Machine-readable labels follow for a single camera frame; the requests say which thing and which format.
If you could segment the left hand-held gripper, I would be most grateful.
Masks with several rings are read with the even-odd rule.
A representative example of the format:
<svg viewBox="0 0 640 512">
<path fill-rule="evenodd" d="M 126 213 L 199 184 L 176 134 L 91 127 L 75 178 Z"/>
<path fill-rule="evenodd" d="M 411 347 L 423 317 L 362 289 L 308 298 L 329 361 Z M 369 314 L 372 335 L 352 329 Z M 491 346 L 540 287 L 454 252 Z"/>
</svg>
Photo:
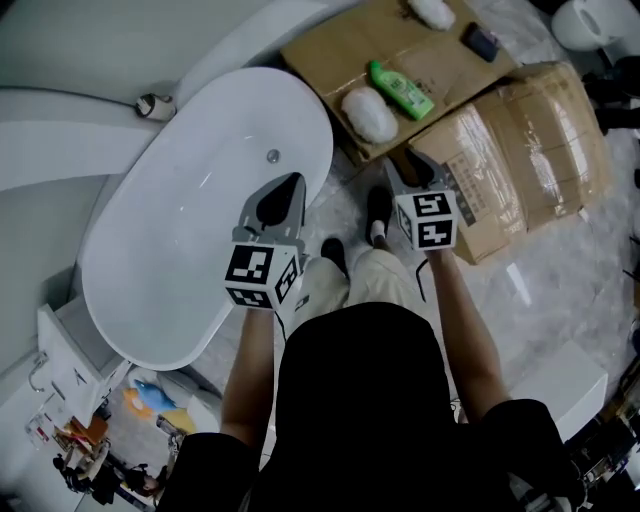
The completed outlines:
<svg viewBox="0 0 640 512">
<path fill-rule="evenodd" d="M 236 306 L 281 309 L 306 260 L 305 244 L 291 230 L 303 227 L 305 209 L 306 181 L 298 172 L 271 180 L 247 199 L 242 226 L 232 232 L 224 277 L 224 288 Z"/>
</svg>

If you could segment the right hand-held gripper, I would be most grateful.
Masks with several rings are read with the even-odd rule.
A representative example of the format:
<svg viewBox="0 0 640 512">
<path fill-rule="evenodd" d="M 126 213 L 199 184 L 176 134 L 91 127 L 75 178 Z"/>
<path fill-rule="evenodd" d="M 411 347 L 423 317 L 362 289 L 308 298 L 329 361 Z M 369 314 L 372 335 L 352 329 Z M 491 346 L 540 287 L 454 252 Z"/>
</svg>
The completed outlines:
<svg viewBox="0 0 640 512">
<path fill-rule="evenodd" d="M 456 243 L 458 206 L 445 186 L 445 170 L 427 154 L 409 147 L 405 157 L 418 186 L 407 185 L 390 158 L 383 159 L 391 185 L 399 227 L 416 251 L 451 249 Z"/>
</svg>

